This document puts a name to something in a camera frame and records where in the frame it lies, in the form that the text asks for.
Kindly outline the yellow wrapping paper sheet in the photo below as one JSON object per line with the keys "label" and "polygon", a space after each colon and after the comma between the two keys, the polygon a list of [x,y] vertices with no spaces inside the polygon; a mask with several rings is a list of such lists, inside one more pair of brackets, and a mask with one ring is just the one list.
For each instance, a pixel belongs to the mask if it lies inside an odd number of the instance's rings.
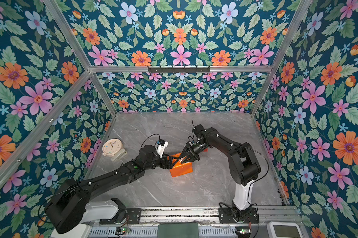
{"label": "yellow wrapping paper sheet", "polygon": [[171,177],[179,177],[193,172],[192,162],[182,164],[178,157],[180,153],[172,155],[172,168],[170,169]]}

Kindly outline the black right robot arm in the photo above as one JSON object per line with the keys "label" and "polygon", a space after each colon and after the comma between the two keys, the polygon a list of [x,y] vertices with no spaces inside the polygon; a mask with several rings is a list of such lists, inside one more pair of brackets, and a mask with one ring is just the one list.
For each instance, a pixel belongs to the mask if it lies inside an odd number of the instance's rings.
{"label": "black right robot arm", "polygon": [[194,162],[200,159],[199,154],[204,150],[218,149],[227,157],[230,174],[236,183],[232,206],[237,211],[249,209],[252,206],[252,186],[261,172],[261,166],[251,145],[228,139],[215,128],[205,129],[202,125],[197,125],[192,131],[196,139],[186,143],[178,157],[179,162]]}

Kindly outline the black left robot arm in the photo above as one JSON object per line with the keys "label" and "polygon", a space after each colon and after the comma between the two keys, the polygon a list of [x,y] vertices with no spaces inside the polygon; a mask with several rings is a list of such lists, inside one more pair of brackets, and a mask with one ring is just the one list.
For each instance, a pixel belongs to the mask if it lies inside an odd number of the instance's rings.
{"label": "black left robot arm", "polygon": [[51,197],[45,213],[59,234],[71,231],[83,222],[89,213],[88,203],[99,195],[116,187],[132,183],[145,171],[155,168],[171,169],[179,161],[180,154],[159,154],[153,145],[145,145],[133,160],[101,176],[75,181],[68,179]]}

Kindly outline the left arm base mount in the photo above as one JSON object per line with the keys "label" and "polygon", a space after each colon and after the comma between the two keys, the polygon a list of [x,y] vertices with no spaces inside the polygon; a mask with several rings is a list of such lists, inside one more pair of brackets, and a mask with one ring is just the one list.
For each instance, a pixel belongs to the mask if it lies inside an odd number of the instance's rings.
{"label": "left arm base mount", "polygon": [[118,198],[111,201],[116,205],[117,212],[110,219],[101,219],[101,225],[137,225],[141,219],[141,208],[127,208]]}

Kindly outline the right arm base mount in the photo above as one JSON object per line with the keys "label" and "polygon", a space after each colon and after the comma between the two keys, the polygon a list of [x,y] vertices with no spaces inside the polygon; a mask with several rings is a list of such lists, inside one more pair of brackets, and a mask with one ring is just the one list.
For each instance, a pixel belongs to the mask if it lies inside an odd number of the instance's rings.
{"label": "right arm base mount", "polygon": [[257,206],[249,205],[247,209],[239,210],[234,204],[227,205],[223,202],[220,202],[218,213],[219,222],[221,224],[259,224],[259,214]]}

